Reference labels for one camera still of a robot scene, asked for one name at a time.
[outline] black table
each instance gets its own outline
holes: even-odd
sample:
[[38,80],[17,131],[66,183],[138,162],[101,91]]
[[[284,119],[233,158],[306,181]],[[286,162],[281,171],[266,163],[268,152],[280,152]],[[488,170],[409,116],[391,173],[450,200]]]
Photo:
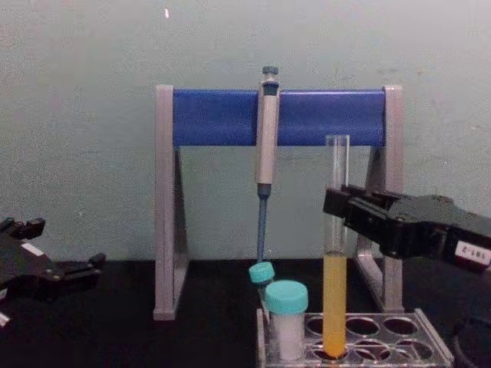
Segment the black table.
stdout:
[[[156,323],[153,262],[108,262],[99,288],[52,304],[0,304],[12,322],[0,330],[0,365],[9,367],[253,367],[258,299],[252,261],[194,261],[177,320]],[[308,312],[321,310],[321,260],[274,261],[277,279],[309,290]],[[428,260],[404,265],[404,306],[419,307],[449,343],[453,326],[484,288],[474,274]],[[489,292],[479,302],[491,306]],[[348,263],[348,311],[376,312]]]

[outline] teal screw cap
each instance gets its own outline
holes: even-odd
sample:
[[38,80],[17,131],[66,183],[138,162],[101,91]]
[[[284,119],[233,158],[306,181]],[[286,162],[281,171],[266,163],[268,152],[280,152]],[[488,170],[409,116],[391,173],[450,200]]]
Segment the teal screw cap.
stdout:
[[280,315],[303,313],[308,306],[308,291],[297,281],[275,281],[266,287],[266,308]]
[[271,262],[259,262],[249,268],[249,276],[254,284],[262,284],[275,277]]

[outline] label sticker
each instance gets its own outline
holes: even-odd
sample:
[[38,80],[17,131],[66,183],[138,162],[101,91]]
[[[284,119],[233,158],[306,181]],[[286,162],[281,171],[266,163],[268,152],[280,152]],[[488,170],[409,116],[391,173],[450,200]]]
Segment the label sticker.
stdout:
[[455,255],[485,266],[489,266],[489,264],[491,264],[491,251],[464,241],[459,241],[457,243]]
[[25,249],[26,251],[30,251],[33,255],[37,255],[38,257],[40,255],[43,255],[44,253],[42,251],[40,251],[39,249],[37,249],[34,245],[30,244],[30,243],[24,243],[22,245],[23,249]]

